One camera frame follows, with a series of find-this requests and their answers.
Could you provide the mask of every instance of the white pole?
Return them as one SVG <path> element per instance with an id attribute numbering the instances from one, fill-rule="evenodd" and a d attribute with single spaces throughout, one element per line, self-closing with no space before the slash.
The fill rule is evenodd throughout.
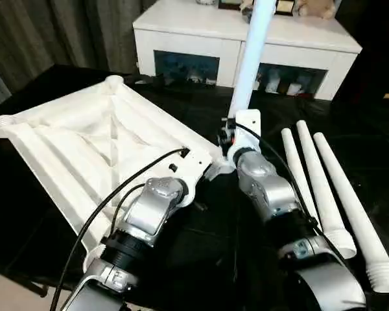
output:
<path id="1" fill-rule="evenodd" d="M 274 15 L 276 0 L 255 0 L 252 19 L 246 39 L 241 69 L 233 92 L 229 118 L 234 118 L 238 110 L 248 109 L 253 85 L 258 73 L 259 62 L 264 49 L 266 33 Z"/>
<path id="2" fill-rule="evenodd" d="M 371 287 L 389 293 L 389 256 L 324 135 L 316 133 L 314 140 L 362 250 Z"/>
<path id="3" fill-rule="evenodd" d="M 355 243 L 344 227 L 307 124 L 303 120 L 298 121 L 297 128 L 324 234 L 345 259 L 354 257 L 356 255 Z"/>
<path id="4" fill-rule="evenodd" d="M 321 229 L 317 210 L 312 200 L 309 184 L 307 183 L 307 179 L 305 178 L 303 166 L 301 165 L 300 156 L 298 155 L 298 151 L 294 142 L 294 138 L 292 137 L 291 130 L 289 128 L 285 128 L 281 131 L 281 135 L 283 138 L 288 166 L 292 172 L 292 175 L 294 175 L 294 178 L 297 181 L 298 188 L 300 189 L 300 192 L 304 199 L 304 203 L 307 206 L 310 215 L 317 220 L 318 227 Z"/>

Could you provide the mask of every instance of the curtain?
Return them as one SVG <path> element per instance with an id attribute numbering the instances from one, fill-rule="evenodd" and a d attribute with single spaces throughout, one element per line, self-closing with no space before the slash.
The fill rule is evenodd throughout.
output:
<path id="1" fill-rule="evenodd" d="M 0 0 L 0 77 L 15 92 L 56 63 L 132 73 L 132 23 L 155 1 Z"/>

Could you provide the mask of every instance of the black tablecloth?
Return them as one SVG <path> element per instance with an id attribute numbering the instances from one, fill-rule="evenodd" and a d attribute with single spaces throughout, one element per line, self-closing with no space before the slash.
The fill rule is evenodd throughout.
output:
<path id="1" fill-rule="evenodd" d="M 103 81 L 107 75 L 54 66 L 0 105 L 0 114 L 37 106 Z M 156 83 L 132 87 L 215 143 L 231 89 Z M 260 92 L 253 94 L 250 108 L 261 111 L 263 136 L 281 154 L 280 131 L 300 119 L 307 121 L 311 132 L 325 133 L 389 252 L 389 108 Z M 269 153 L 265 156 L 285 175 L 276 159 Z M 130 299 L 164 310 L 231 310 L 240 305 L 284 310 L 275 253 L 250 202 L 239 192 L 236 175 L 199 183 L 196 201 L 201 204 L 182 209 L 170 220 L 156 247 L 152 282 Z M 74 240 L 74 232 L 12 144 L 0 139 L 0 271 L 55 284 Z M 84 254 L 84 249 L 77 251 L 66 287 L 82 275 Z M 370 292 L 363 258 L 358 255 L 350 263 Z M 379 302 L 377 310 L 389 305 L 389 295 L 368 296 Z"/>

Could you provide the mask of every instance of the white threaded tube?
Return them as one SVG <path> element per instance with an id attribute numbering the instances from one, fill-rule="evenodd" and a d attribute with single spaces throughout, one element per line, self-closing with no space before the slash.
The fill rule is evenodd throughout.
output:
<path id="1" fill-rule="evenodd" d="M 316 133 L 314 140 L 362 250 L 371 287 L 389 293 L 389 256 L 324 135 Z"/>
<path id="2" fill-rule="evenodd" d="M 324 234 L 345 259 L 354 257 L 356 255 L 356 245 L 350 233 L 344 227 L 305 121 L 298 121 L 297 129 Z"/>
<path id="3" fill-rule="evenodd" d="M 297 147 L 294 142 L 294 138 L 292 137 L 291 130 L 289 128 L 284 128 L 281 131 L 281 135 L 283 138 L 285 155 L 287 157 L 288 166 L 294 175 L 294 178 L 297 181 L 298 188 L 300 189 L 301 195 L 303 196 L 303 200 L 309 213 L 312 217 L 314 217 L 318 222 L 318 227 L 321 229 L 320 220 L 318 219 L 317 210 L 314 206 L 314 202 L 312 200 L 309 184 L 307 183 L 307 179 L 305 178 L 305 173 L 303 166 L 301 165 L 300 156 L 298 155 Z"/>

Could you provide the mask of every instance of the black wire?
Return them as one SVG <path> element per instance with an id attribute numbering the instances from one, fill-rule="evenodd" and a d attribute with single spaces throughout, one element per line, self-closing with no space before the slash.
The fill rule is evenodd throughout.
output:
<path id="1" fill-rule="evenodd" d="M 306 215 L 309 223 L 312 225 L 312 228 L 314 229 L 314 231 L 322 236 L 325 241 L 327 242 L 327 245 L 331 248 L 331 250 L 333 251 L 333 253 L 340 259 L 340 261 L 343 263 L 343 265 L 353 274 L 354 276 L 354 273 L 353 273 L 353 270 L 349 267 L 349 265 L 347 264 L 346 260 L 344 259 L 344 257 L 342 256 L 342 254 L 340 254 L 340 252 L 338 251 L 338 249 L 335 247 L 335 245 L 326 237 L 326 235 L 324 234 L 323 231 L 320 230 L 320 228 L 317 226 L 318 223 L 317 223 L 317 220 L 311 216 L 306 204 L 305 204 L 305 201 L 303 199 L 303 195 L 300 191 L 300 188 L 298 187 L 298 184 L 297 184 L 297 181 L 294 177 L 294 175 L 292 174 L 289 166 L 286 164 L 286 162 L 284 161 L 284 159 L 280 156 L 280 154 L 277 152 L 277 150 L 274 149 L 274 147 L 271 146 L 270 143 L 268 143 L 265 139 L 263 139 L 261 136 L 259 136 L 258 134 L 256 134 L 253 130 L 251 130 L 250 128 L 247 128 L 245 125 L 242 125 L 242 124 L 239 124 L 239 123 L 235 123 L 236 126 L 242 128 L 243 130 L 247 131 L 249 134 L 251 134 L 252 136 L 254 136 L 256 139 L 259 140 L 259 142 L 264 145 L 266 148 L 268 148 L 269 150 L 271 150 L 271 152 L 275 155 L 276 158 L 278 158 L 279 162 L 281 162 L 281 164 L 283 165 L 283 167 L 285 167 L 285 169 L 287 170 L 288 172 L 288 175 L 290 176 L 290 179 L 291 179 L 291 183 L 292 183 L 292 186 L 294 188 L 294 190 L 296 191 L 296 194 L 298 196 L 298 200 L 299 200 L 299 203 L 301 205 L 301 208 L 304 212 L 304 214 Z"/>
<path id="2" fill-rule="evenodd" d="M 132 187 L 119 201 L 117 208 L 115 209 L 114 216 L 112 218 L 112 223 L 111 223 L 111 229 L 110 229 L 110 236 L 114 234 L 114 229 L 115 229 L 115 223 L 117 222 L 117 216 L 119 213 L 119 210 L 121 209 L 121 205 L 124 203 L 125 199 L 133 192 L 134 190 L 144 187 L 145 183 L 140 183 L 139 185 L 136 185 Z"/>
<path id="3" fill-rule="evenodd" d="M 80 241 L 84 237 L 85 232 L 88 230 L 88 227 L 91 225 L 92 221 L 102 211 L 102 209 L 105 207 L 105 205 L 107 205 L 108 202 L 110 200 L 112 200 L 112 198 L 114 196 L 116 196 L 121 191 L 121 189 L 123 189 L 125 186 L 127 186 L 133 179 L 135 179 L 136 177 L 138 177 L 139 175 L 141 175 L 145 171 L 149 170 L 154 165 L 156 165 L 160 161 L 164 160 L 166 157 L 169 157 L 172 154 L 175 154 L 177 152 L 185 152 L 185 151 L 187 151 L 186 148 L 180 148 L 180 149 L 175 149 L 175 150 L 172 150 L 170 152 L 167 152 L 166 154 L 163 154 L 161 157 L 157 158 L 156 160 L 151 162 L 149 165 L 143 167 L 141 170 L 139 170 L 134 175 L 129 177 L 127 180 L 125 180 L 113 192 L 111 192 L 101 203 L 99 203 L 98 207 L 92 212 L 91 216 L 89 216 L 89 218 L 86 220 L 86 222 L 84 223 L 84 225 L 82 226 L 81 230 L 78 233 L 78 237 L 77 237 L 77 239 L 75 240 L 75 243 L 72 246 L 71 252 L 70 252 L 70 254 L 69 254 L 69 256 L 68 256 L 68 258 L 66 260 L 65 267 L 64 267 L 64 269 L 62 271 L 62 274 L 60 276 L 59 284 L 56 287 L 56 290 L 54 291 L 54 295 L 53 295 L 53 299 L 52 299 L 52 304 L 51 304 L 51 307 L 50 307 L 49 311 L 56 311 L 56 307 L 58 305 L 58 300 L 59 300 L 60 292 L 62 291 L 62 285 L 64 284 L 65 274 L 67 273 L 67 269 L 69 267 L 69 263 L 72 260 L 72 257 L 73 257 L 73 254 L 75 252 L 75 249 L 77 248 L 77 246 L 79 245 Z"/>

